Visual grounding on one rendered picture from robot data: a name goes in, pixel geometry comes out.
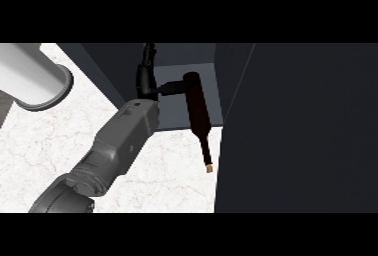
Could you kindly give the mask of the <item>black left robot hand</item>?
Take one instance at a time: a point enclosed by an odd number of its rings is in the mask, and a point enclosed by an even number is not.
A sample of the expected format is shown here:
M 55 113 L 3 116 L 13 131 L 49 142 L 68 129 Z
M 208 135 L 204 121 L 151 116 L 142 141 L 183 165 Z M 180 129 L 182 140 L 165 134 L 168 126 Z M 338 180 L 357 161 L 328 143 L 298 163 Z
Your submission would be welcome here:
M 170 96 L 186 93 L 192 87 L 189 81 L 171 81 L 156 86 L 155 73 L 153 73 L 153 61 L 155 61 L 155 44 L 148 43 L 143 49 L 142 63 L 137 65 L 136 73 L 136 89 L 137 97 L 140 99 L 149 99 L 156 101 L 158 96 Z

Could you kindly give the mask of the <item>dark wine bottle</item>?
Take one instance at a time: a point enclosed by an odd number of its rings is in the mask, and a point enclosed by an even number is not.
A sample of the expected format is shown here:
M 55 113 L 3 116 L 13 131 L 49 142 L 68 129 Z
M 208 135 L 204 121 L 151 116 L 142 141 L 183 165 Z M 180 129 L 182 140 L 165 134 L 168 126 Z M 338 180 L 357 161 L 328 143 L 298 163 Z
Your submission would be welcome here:
M 186 91 L 186 104 L 187 114 L 190 121 L 190 130 L 196 135 L 201 143 L 204 164 L 207 172 L 213 172 L 213 161 L 208 147 L 208 133 L 211 130 L 210 116 L 207 111 L 205 97 L 202 91 L 202 84 L 199 74 L 196 72 L 187 72 L 183 75 L 183 80 L 192 84 Z

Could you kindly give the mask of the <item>dark grey cabinet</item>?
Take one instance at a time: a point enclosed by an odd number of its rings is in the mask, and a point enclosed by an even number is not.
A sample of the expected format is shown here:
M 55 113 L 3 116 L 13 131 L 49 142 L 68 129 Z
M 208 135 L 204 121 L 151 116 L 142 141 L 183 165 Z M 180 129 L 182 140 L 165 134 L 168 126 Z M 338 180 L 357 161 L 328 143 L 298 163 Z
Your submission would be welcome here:
M 136 71 L 143 57 L 142 43 L 59 43 L 59 48 L 117 108 L 137 98 Z M 153 74 L 156 84 L 199 73 L 213 126 L 223 125 L 214 69 L 214 43 L 156 43 Z M 183 94 L 159 97 L 159 131 L 189 128 Z

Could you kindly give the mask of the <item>dark grey cabinet door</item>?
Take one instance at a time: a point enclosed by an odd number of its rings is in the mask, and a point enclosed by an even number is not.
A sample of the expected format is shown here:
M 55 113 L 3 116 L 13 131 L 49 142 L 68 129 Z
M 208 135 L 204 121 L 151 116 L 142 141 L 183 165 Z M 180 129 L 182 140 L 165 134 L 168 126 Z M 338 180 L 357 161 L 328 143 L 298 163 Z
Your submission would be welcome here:
M 221 134 L 220 212 L 378 212 L 378 44 L 258 44 Z

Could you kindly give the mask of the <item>white cylinder with grey rim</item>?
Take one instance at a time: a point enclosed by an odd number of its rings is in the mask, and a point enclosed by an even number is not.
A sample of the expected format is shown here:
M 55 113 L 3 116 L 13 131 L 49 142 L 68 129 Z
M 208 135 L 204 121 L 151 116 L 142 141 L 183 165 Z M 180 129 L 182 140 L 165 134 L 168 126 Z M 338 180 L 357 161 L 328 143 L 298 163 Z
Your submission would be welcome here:
M 38 112 L 55 107 L 74 85 L 69 69 L 56 64 L 35 43 L 0 43 L 0 90 L 21 108 Z

